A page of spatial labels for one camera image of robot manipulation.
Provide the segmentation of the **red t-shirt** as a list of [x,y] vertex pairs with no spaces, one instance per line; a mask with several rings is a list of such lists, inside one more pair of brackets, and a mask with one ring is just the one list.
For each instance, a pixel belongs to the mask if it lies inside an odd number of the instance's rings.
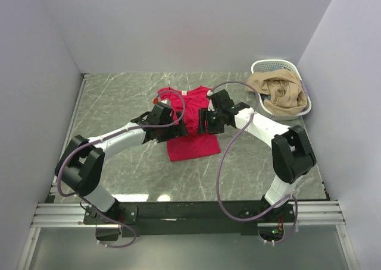
[[167,142],[167,153],[172,162],[211,156],[221,152],[215,135],[198,134],[199,109],[208,107],[207,92],[209,90],[209,87],[199,86],[190,91],[175,90],[171,87],[164,87],[158,91],[159,98],[168,99],[175,111],[186,108],[183,120],[188,134]]

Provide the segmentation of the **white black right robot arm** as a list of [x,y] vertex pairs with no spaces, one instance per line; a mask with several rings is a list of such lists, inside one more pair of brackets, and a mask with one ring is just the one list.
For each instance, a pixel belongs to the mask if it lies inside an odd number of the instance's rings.
[[271,149],[274,180],[263,197],[261,212],[243,221],[261,217],[269,222],[276,221],[282,215],[282,206],[292,198],[297,182],[317,163],[307,132],[300,125],[290,127],[275,122],[245,103],[234,103],[226,90],[210,90],[207,99],[208,108],[201,110],[200,131],[220,134],[227,125],[239,130],[223,151],[223,157],[244,132]]

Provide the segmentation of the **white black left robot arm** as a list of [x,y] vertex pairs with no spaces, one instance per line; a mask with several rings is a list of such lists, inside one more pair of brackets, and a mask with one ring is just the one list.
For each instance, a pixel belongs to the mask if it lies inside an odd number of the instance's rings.
[[175,111],[170,101],[164,100],[114,131],[91,138],[73,137],[55,168],[57,192],[88,202],[107,224],[120,222],[120,202],[100,183],[105,161],[151,140],[165,142],[186,135],[184,115],[184,110]]

